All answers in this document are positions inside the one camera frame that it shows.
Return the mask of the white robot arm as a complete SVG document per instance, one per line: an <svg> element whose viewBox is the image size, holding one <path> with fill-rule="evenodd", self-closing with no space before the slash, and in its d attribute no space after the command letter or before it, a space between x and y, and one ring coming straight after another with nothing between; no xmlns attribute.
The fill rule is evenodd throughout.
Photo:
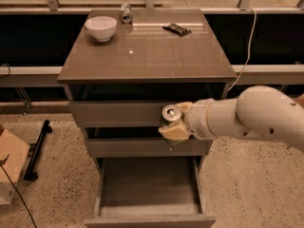
<svg viewBox="0 0 304 228"><path fill-rule="evenodd" d="M173 142L229 136L286 143L304 150L304 107L281 91L255 85L238 97L170 104L162 110L159 132Z"/></svg>

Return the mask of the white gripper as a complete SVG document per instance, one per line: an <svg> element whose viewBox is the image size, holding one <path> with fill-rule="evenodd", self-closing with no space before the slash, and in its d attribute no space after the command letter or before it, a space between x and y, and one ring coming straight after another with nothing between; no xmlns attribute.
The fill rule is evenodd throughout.
<svg viewBox="0 0 304 228"><path fill-rule="evenodd" d="M177 120L165 123L159 127L160 134L170 142L187 141L191 135L201 141L213 140L215 136L208 125L208 108L214 102L213 99L199 100L195 103L182 102L177 104L185 113L184 121Z"/></svg>

